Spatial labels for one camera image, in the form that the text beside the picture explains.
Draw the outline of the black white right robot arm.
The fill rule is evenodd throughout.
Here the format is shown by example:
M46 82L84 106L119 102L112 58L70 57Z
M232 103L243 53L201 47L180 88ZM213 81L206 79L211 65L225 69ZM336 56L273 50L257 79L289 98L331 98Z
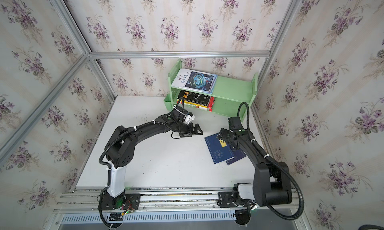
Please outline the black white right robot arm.
M284 162L278 162L257 142L249 128L250 108L242 102L240 107L246 109L246 125L244 128L239 115L228 119L229 128L221 129L218 140L224 141L232 150L242 150L254 166L254 178L251 183L234 184L231 192L233 205L241 208L237 215L242 217L240 225L245 225L251 218L251 209L255 206L267 207L283 220L293 221L304 212L304 195L289 173L289 167ZM284 215L275 209L277 205L290 204L293 200L292 188L296 189L299 206L291 215Z

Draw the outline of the green nature encyclopedia book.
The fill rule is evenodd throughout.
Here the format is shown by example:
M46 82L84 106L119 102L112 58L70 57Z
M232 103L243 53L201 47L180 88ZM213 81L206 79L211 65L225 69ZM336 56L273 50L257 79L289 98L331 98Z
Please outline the green nature encyclopedia book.
M193 102L189 102L187 100L184 100L184 106L185 107L191 107L191 108L196 108L196 109L201 109L201 110L212 112L213 111L214 102L215 102L215 98L214 97L210 97L209 102L208 102L208 104L206 106L202 105L202 104L193 103Z

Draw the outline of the white science youth magazine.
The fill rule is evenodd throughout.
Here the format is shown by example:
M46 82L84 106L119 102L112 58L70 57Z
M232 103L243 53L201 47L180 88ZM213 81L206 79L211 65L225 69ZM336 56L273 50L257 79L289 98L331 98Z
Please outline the white science youth magazine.
M171 87L180 90L212 94L218 76L190 69L180 69Z

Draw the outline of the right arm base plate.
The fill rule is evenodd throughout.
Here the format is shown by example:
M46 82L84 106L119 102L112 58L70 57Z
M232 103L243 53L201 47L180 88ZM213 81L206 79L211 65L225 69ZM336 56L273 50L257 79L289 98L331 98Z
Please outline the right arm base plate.
M218 192L217 205L220 208L239 208L235 203L235 195L233 191Z

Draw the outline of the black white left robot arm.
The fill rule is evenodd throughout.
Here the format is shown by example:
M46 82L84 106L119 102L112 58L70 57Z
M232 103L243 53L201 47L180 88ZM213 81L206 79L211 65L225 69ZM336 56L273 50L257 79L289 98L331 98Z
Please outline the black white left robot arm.
M151 122L115 129L104 151L99 157L99 164L107 167L107 186L100 193L99 210L122 209L129 200L126 197L124 178L126 166L133 160L138 144L159 134L177 133L177 139L202 135L199 124L194 124L195 116L185 109L184 101L178 101L172 110L158 116Z

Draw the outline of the yellow cartoon cover book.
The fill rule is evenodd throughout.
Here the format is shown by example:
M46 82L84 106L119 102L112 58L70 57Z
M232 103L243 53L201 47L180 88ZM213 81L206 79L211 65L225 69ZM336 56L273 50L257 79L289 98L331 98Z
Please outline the yellow cartoon cover book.
M184 104L185 106L193 107L193 108L199 108L199 109L208 109L210 110L213 107L214 102L212 102L210 99L207 101L194 101L194 100L187 100L184 99L184 103L180 103L180 105Z

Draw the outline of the black book yellow title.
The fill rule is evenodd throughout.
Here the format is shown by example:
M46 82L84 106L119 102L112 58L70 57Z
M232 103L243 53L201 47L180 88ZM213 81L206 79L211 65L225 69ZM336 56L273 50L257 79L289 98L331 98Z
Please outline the black book yellow title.
M183 98L183 99L194 100L194 101L202 101L202 100L207 101L208 99L210 99L210 97L212 96L181 90L178 95L178 100Z

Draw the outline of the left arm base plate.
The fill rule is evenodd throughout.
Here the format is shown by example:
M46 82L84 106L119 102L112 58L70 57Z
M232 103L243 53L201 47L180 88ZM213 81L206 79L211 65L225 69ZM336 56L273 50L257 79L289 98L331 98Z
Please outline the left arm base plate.
M112 197L108 192L103 193L101 203L98 205L98 210L138 210L140 204L140 194L126 194L123 192L117 197Z

